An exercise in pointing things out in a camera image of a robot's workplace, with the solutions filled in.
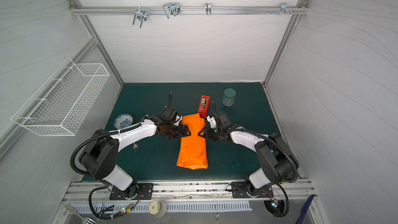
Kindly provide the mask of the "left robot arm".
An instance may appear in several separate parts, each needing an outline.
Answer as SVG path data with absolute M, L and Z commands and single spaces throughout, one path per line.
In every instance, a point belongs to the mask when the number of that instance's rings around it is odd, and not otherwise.
M 121 150 L 143 139 L 164 134 L 170 139 L 191 135 L 182 123 L 182 115 L 170 106 L 160 113 L 143 117 L 142 121 L 116 131 L 97 130 L 80 144 L 70 157 L 70 167 L 80 175 L 91 176 L 121 191 L 134 187 L 134 179 L 117 165 Z

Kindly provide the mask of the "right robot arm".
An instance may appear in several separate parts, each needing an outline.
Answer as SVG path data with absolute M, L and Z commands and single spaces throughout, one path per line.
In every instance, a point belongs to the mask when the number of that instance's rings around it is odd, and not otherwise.
M 298 180 L 299 163 L 280 134 L 260 134 L 241 125 L 233 125 L 224 112 L 207 116 L 206 122 L 199 132 L 200 137 L 242 145 L 257 154 L 260 168 L 245 179 L 248 195 L 255 197 L 265 186 Z

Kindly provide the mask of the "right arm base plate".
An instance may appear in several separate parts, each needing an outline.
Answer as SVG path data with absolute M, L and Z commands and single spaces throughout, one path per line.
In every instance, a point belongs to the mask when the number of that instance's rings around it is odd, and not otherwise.
M 232 194 L 234 199 L 242 198 L 267 198 L 274 197 L 272 187 L 265 185 L 262 188 L 255 188 L 248 181 L 233 181 L 226 186 L 226 191 Z

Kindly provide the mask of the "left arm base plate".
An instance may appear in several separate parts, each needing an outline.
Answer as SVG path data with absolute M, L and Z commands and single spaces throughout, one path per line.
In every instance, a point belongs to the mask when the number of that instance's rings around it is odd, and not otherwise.
M 112 187 L 110 200 L 150 200 L 152 197 L 152 183 L 133 182 L 126 190 L 120 190 L 116 186 Z

